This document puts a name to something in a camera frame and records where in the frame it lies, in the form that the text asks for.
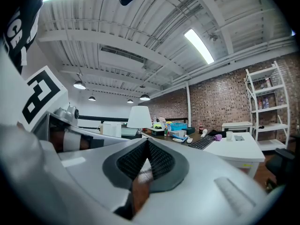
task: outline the brick wall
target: brick wall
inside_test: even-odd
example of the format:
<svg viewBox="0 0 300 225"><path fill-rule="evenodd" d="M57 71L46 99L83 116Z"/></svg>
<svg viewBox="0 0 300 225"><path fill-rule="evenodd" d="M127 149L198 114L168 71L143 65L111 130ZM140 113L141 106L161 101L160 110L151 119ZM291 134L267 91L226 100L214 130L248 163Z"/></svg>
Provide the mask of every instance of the brick wall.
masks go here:
<svg viewBox="0 0 300 225"><path fill-rule="evenodd" d="M250 107L244 83L246 68L250 73L270 68L274 60L279 65L288 90L291 133L295 133L300 106L300 56L297 53L254 64L190 86L192 126L198 127L199 123L202 123L205 128L221 130L224 122L250 121ZM278 74L274 74L271 79L273 85L280 84ZM262 83L264 83L264 87L267 87L265 82L256 82L254 83L255 88L260 88ZM283 89L280 89L276 94L266 95L263 98L269 99L271 107L279 104L282 95L284 98ZM186 90L181 89L154 98L149 102L142 103L142 105L149 107L152 116L187 117L186 96ZM260 125L278 122L278 114L283 123L286 123L287 109L281 109L260 113ZM285 140L283 131L264 132L259 133L259 135L259 140L272 138Z"/></svg>

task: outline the shelf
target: shelf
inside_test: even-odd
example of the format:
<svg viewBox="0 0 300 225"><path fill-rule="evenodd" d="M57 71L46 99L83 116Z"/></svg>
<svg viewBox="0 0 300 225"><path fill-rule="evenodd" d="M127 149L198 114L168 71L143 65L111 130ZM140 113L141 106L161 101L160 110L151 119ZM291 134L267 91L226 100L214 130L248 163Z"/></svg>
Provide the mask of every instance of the shelf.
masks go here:
<svg viewBox="0 0 300 225"><path fill-rule="evenodd" d="M281 129L285 129L288 128L288 126L286 124L282 124L282 123L271 123L268 125L264 125L264 128L258 129L258 132L268 132L268 131L275 131L275 130L281 130Z"/></svg>
<svg viewBox="0 0 300 225"><path fill-rule="evenodd" d="M256 90L256 91L254 91L254 93L255 93L256 96L262 96L262 95L273 93L279 88L283 88L283 85L281 84L281 85L277 85L277 86L270 87L270 88L264 88L264 89Z"/></svg>
<svg viewBox="0 0 300 225"><path fill-rule="evenodd" d="M285 145L277 139L256 141L262 151L275 150L276 148L285 148Z"/></svg>
<svg viewBox="0 0 300 225"><path fill-rule="evenodd" d="M258 112L262 113L262 112L272 111L272 110L285 108L285 107L287 107L287 104L276 106L276 107L269 107L269 108L259 109Z"/></svg>
<svg viewBox="0 0 300 225"><path fill-rule="evenodd" d="M260 71L254 72L254 73L250 73L249 75L251 76L251 80L252 80L253 82L256 82L256 81L265 79L265 78L267 78L267 77L270 77L271 74L272 74L276 69L277 69L276 67L270 67L270 68L267 68L267 69L264 69L264 70L260 70Z"/></svg>

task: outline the ceiling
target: ceiling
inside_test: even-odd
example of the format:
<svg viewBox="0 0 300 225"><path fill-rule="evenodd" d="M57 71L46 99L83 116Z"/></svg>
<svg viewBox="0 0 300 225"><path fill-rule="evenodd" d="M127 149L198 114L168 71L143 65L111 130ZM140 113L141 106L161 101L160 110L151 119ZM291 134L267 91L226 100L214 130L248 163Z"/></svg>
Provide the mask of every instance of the ceiling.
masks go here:
<svg viewBox="0 0 300 225"><path fill-rule="evenodd" d="M190 28L214 63L207 65L184 37ZM128 6L51 0L40 12L38 43L61 62L69 81L80 73L89 92L128 98L160 96L218 75L217 69L241 68L254 55L266 60L295 47L291 29L268 0L134 0Z"/></svg>

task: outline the purple object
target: purple object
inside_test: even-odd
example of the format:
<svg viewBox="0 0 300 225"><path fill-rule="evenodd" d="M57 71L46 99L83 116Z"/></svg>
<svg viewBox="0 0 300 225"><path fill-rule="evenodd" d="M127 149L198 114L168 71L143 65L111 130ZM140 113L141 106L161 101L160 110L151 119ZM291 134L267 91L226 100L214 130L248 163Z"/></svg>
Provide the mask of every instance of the purple object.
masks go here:
<svg viewBox="0 0 300 225"><path fill-rule="evenodd" d="M222 134L217 134L214 136L215 141L220 141L222 139Z"/></svg>

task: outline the white column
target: white column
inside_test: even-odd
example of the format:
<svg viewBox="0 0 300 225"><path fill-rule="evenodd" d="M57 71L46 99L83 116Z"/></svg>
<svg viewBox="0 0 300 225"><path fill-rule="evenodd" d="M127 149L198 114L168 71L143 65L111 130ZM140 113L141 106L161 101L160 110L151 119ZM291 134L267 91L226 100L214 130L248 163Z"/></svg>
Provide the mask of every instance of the white column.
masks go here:
<svg viewBox="0 0 300 225"><path fill-rule="evenodd" d="M189 96L189 88L188 88L188 82L186 82L186 88L187 88L187 112L188 112L188 127L191 127L191 99Z"/></svg>

